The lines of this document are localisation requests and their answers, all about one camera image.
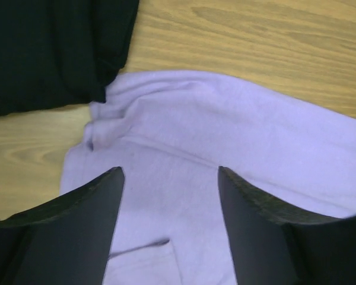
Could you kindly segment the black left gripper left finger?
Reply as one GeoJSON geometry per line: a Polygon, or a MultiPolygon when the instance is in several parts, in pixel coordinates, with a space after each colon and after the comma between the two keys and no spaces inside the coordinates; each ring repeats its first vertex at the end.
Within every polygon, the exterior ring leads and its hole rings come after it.
{"type": "Polygon", "coordinates": [[[0,284],[101,284],[124,181],[114,167],[0,220],[0,284]]]}

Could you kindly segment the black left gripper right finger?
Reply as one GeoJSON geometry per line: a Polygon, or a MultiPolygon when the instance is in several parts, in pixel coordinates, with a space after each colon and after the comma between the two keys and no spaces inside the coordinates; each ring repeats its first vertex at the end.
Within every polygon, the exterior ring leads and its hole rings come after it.
{"type": "Polygon", "coordinates": [[[227,167],[218,189],[238,284],[356,284],[356,215],[304,210],[227,167]]]}

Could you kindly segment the lavender t shirt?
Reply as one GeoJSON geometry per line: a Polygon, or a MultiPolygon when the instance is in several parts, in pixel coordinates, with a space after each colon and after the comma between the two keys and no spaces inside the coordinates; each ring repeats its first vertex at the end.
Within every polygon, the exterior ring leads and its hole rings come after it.
{"type": "Polygon", "coordinates": [[[356,119],[198,71],[120,75],[90,108],[61,193],[124,173],[104,284],[238,284],[220,167],[304,210],[356,215],[356,119]]]}

